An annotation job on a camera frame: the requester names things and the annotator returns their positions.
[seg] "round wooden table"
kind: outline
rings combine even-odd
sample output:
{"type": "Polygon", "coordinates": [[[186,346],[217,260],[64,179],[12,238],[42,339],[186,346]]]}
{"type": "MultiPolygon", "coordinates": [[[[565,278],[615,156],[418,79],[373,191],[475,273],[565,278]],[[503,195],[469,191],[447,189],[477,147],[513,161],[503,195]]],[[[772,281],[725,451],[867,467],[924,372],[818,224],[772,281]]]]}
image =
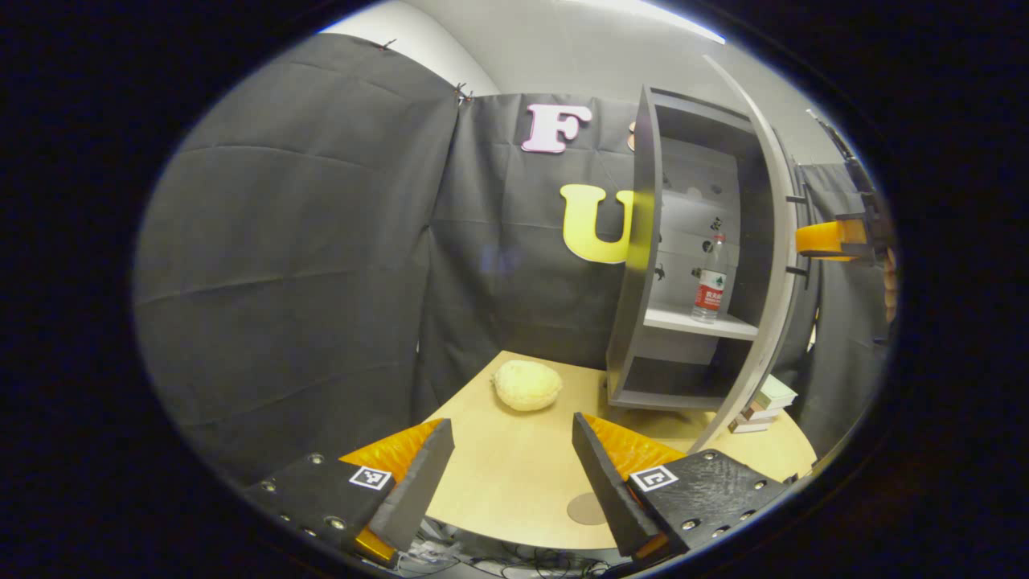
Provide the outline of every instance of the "round wooden table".
{"type": "MultiPolygon", "coordinates": [[[[427,419],[450,419],[454,454],[428,516],[494,539],[553,549],[614,548],[607,523],[581,524],[568,504],[592,493],[572,448],[575,412],[607,418],[605,373],[501,352],[427,419]],[[556,370],[564,389],[555,404],[519,412],[500,401],[490,378],[509,360],[556,370]]],[[[714,412],[619,409],[617,424],[687,453],[714,412]]],[[[811,443],[785,412],[768,431],[719,434],[714,448],[776,480],[805,476],[815,462],[811,443]]]]}

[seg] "orange object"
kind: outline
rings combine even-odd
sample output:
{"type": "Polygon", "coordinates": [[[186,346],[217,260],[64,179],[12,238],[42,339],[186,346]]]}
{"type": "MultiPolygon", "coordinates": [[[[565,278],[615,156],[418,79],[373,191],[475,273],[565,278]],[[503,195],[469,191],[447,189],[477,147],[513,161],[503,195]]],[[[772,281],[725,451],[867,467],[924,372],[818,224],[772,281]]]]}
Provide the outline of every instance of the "orange object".
{"type": "Polygon", "coordinates": [[[618,471],[622,480],[629,480],[629,475],[632,473],[686,458],[684,454],[674,448],[614,423],[589,414],[583,414],[582,418],[596,433],[597,439],[604,446],[604,451],[614,464],[614,469],[618,471]]]}
{"type": "Polygon", "coordinates": [[[855,258],[843,251],[844,243],[867,243],[861,219],[841,219],[796,229],[796,252],[818,259],[849,261],[855,258]]]}
{"type": "Polygon", "coordinates": [[[358,467],[389,471],[393,473],[396,483],[400,484],[403,477],[407,476],[407,468],[411,467],[411,462],[415,460],[418,451],[422,449],[425,440],[442,422],[442,419],[436,419],[400,431],[395,435],[390,435],[378,442],[344,455],[340,457],[340,460],[358,467]]]}
{"type": "MultiPolygon", "coordinates": [[[[432,431],[442,423],[442,419],[429,421],[417,427],[400,431],[382,440],[358,448],[340,457],[340,461],[358,467],[368,467],[380,471],[393,473],[393,478],[397,484],[407,476],[407,469],[415,460],[415,456],[422,449],[425,440],[429,438],[432,431]]],[[[364,556],[382,564],[388,564],[396,549],[390,547],[378,535],[365,527],[357,535],[357,549],[364,556]]]]}

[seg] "book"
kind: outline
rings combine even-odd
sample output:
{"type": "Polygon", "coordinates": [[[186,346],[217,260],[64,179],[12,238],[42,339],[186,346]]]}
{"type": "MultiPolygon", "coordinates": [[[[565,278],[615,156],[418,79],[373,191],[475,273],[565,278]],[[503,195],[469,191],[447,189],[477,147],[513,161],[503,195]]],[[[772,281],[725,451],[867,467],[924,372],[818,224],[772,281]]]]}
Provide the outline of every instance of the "book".
{"type": "Polygon", "coordinates": [[[782,384],[778,378],[769,374],[768,378],[765,379],[765,384],[761,385],[761,389],[757,391],[754,401],[764,410],[775,410],[789,406],[793,403],[794,398],[796,398],[796,393],[782,384]]]}
{"type": "Polygon", "coordinates": [[[737,433],[756,433],[760,431],[769,430],[769,425],[775,422],[775,419],[761,419],[760,421],[741,421],[739,417],[731,425],[729,425],[729,432],[733,434],[737,433]]]}
{"type": "Polygon", "coordinates": [[[782,408],[766,410],[765,408],[761,408],[760,404],[757,404],[757,401],[754,401],[750,403],[750,406],[744,408],[743,412],[740,412],[740,417],[746,421],[760,421],[761,419],[774,419],[779,415],[779,412],[781,411],[782,408]]]}

